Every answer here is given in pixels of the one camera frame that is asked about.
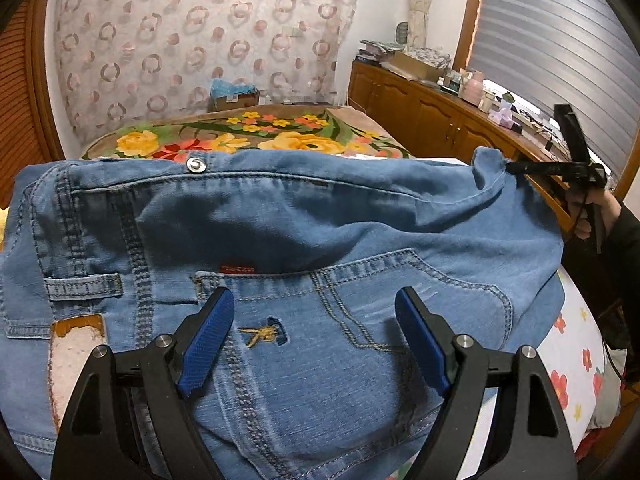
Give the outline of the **right hand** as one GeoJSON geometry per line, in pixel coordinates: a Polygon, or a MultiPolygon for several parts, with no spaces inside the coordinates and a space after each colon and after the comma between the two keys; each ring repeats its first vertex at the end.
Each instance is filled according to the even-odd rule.
{"type": "Polygon", "coordinates": [[[570,188],[565,198],[570,216],[575,221],[574,233],[581,240],[588,240],[597,221],[605,234],[611,232],[622,212],[615,196],[603,188],[590,188],[588,192],[570,188]]]}

